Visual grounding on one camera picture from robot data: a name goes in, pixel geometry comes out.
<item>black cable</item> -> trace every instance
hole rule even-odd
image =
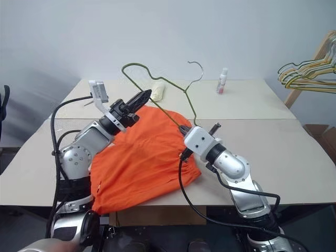
[[[67,174],[63,171],[62,166],[60,164],[60,160],[59,160],[59,149],[57,146],[57,140],[56,140],[56,133],[55,133],[55,117],[56,117],[56,113],[57,111],[63,107],[66,104],[69,104],[71,102],[75,102],[75,101],[80,101],[80,100],[86,100],[86,99],[90,99],[92,98],[92,96],[85,96],[85,97],[81,97],[81,98],[75,98],[72,100],[68,100],[65,101],[63,103],[61,103],[60,105],[58,105],[50,118],[50,131],[51,131],[51,139],[52,139],[52,146],[54,148],[53,154],[55,156],[55,163],[56,163],[56,187],[55,187],[55,194],[54,194],[54,200],[52,202],[52,207],[51,207],[51,212],[48,218],[48,222],[47,222],[47,228],[46,228],[46,235],[45,238],[50,238],[50,229],[51,229],[51,224],[52,224],[52,219],[54,218],[54,215],[56,213],[56,205],[57,205],[57,195],[59,192],[59,183],[60,183],[60,174],[62,174],[62,176],[64,177],[64,180],[67,181],[70,184],[69,178],[67,176]]]
[[[216,173],[218,181],[220,182],[220,184],[229,189],[229,190],[233,190],[233,191],[239,191],[242,193],[249,193],[249,194],[254,194],[254,195],[260,195],[260,196],[265,196],[265,197],[271,197],[271,198],[276,198],[276,202],[274,204],[274,207],[272,208],[272,212],[275,213],[275,211],[278,209],[278,206],[280,204],[280,196],[278,194],[275,193],[265,193],[265,192],[257,192],[257,191],[251,191],[251,190],[247,190],[247,189],[242,189],[242,188],[238,188],[238,187],[234,187],[234,186],[229,186],[227,184],[224,184],[224,182],[221,179],[221,175],[219,174],[218,170],[212,170],[214,173]]]
[[[80,132],[80,130],[69,130],[69,131],[65,132],[63,135],[61,135],[59,137],[58,141],[57,141],[57,149],[59,150],[59,146],[60,146],[60,144],[61,144],[61,142],[62,142],[62,140],[65,136],[67,136],[70,133],[76,133],[76,132]]]
[[[180,188],[181,188],[181,191],[183,193],[183,196],[184,198],[187,200],[189,206],[202,218],[206,219],[207,221],[209,222],[212,222],[212,223],[215,223],[215,224],[219,224],[219,225],[222,225],[222,226],[226,226],[226,227],[237,227],[237,228],[244,228],[244,229],[247,229],[247,230],[258,230],[258,231],[261,231],[261,232],[264,232],[264,233],[267,233],[267,234],[271,234],[271,235],[274,235],[274,236],[279,236],[279,237],[282,237],[282,238],[285,238],[285,239],[288,239],[288,240],[291,240],[297,244],[299,244],[300,246],[302,246],[307,252],[309,252],[309,249],[302,243],[300,242],[299,240],[295,239],[295,238],[292,238],[288,235],[284,235],[284,234],[280,234],[280,233],[277,233],[277,232],[273,232],[271,230],[267,230],[265,228],[261,228],[261,227],[254,227],[254,226],[248,226],[248,225],[243,225],[243,224],[234,224],[234,223],[226,223],[226,222],[220,222],[218,220],[215,220],[215,219],[211,219],[209,217],[207,217],[206,215],[202,214],[194,205],[193,203],[190,201],[190,199],[188,198],[187,196],[187,193],[185,192],[184,190],[184,186],[183,186],[183,183],[182,183],[182,163],[183,161],[180,160],[180,163],[178,165],[178,176],[179,176],[179,183],[180,183]]]
[[[67,201],[69,195],[65,195],[64,198],[62,199],[61,203],[56,207],[55,209],[55,213],[57,213],[57,211],[65,204],[65,202]]]
[[[4,88],[5,88],[5,95],[4,95],[3,101],[1,101],[1,94],[0,94],[0,142],[1,142],[1,132],[2,132],[2,121],[5,120],[6,115],[7,115],[6,107],[7,107],[9,95],[11,92],[11,89],[9,88],[8,85],[5,85]]]

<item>white wall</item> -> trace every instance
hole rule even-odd
[[[12,89],[1,145],[21,144],[81,78],[122,78],[142,62],[171,79],[265,78],[310,59],[336,29],[334,0],[0,0],[0,85]],[[336,125],[336,96],[304,92],[292,110],[302,123]]]

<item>white bracket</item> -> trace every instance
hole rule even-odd
[[[94,105],[114,123],[115,126],[122,132],[126,132],[126,128],[109,112],[107,108],[104,107],[103,103],[109,101],[106,94],[105,86],[103,81],[89,80],[90,91],[93,97]]]
[[[222,143],[219,138],[214,138],[205,129],[195,126],[184,137],[184,144],[206,162],[208,152],[217,144]]]

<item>cardboard box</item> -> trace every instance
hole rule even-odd
[[[197,206],[206,215],[206,206]],[[110,213],[110,225],[117,226],[205,225],[190,206],[134,206]]]
[[[303,128],[322,146],[336,164],[336,128],[325,124],[306,124]]]

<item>white bottle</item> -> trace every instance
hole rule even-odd
[[[218,81],[217,90],[216,90],[217,94],[221,95],[224,92],[224,86],[225,86],[226,79],[227,79],[227,71],[228,69],[224,67],[221,75],[219,76],[219,81]]]

